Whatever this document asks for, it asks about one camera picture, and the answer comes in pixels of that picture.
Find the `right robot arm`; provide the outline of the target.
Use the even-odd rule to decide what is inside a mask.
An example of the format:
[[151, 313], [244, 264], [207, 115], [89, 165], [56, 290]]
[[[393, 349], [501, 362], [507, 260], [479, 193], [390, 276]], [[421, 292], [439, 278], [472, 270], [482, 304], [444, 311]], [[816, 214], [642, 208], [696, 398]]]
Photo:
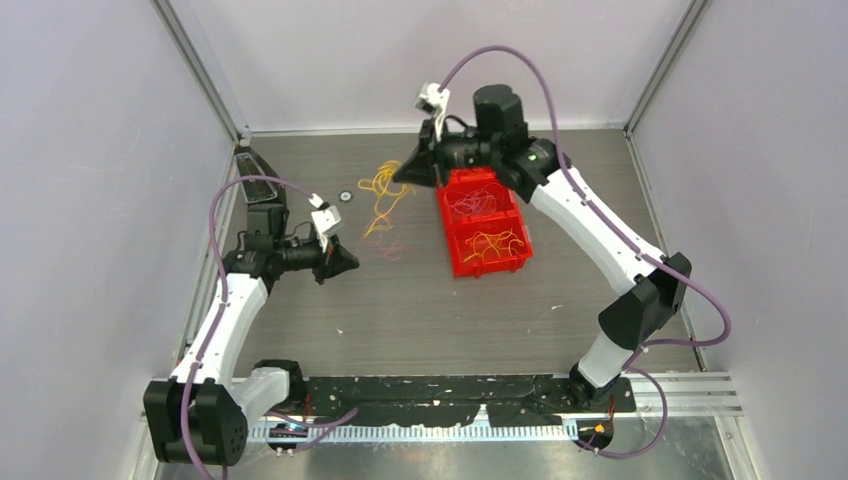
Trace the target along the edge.
[[596, 410], [610, 398], [631, 357], [677, 314], [691, 262], [639, 238], [578, 169], [566, 165], [555, 141], [531, 135], [511, 87], [476, 90], [476, 123], [461, 133], [445, 126], [449, 95], [437, 83], [422, 87], [415, 106], [429, 117], [393, 179], [436, 188], [446, 186], [455, 171], [489, 167], [501, 185], [553, 220], [594, 261], [618, 297], [599, 314], [600, 331], [571, 368], [568, 387], [577, 406]]

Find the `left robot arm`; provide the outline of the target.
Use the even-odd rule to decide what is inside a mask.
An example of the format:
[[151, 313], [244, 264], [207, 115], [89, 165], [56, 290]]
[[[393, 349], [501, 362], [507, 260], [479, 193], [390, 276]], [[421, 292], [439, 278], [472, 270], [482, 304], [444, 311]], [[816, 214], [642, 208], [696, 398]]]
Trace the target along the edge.
[[274, 408], [293, 414], [305, 405], [296, 361], [261, 360], [246, 380], [233, 379], [247, 334], [283, 274], [310, 271], [323, 284], [359, 266], [336, 234], [342, 225], [337, 207], [322, 203], [313, 210], [304, 239], [288, 235], [288, 218], [280, 203], [249, 206], [247, 226], [223, 257], [224, 273], [194, 343], [168, 379], [148, 384], [143, 405], [159, 461], [234, 466], [250, 426]]

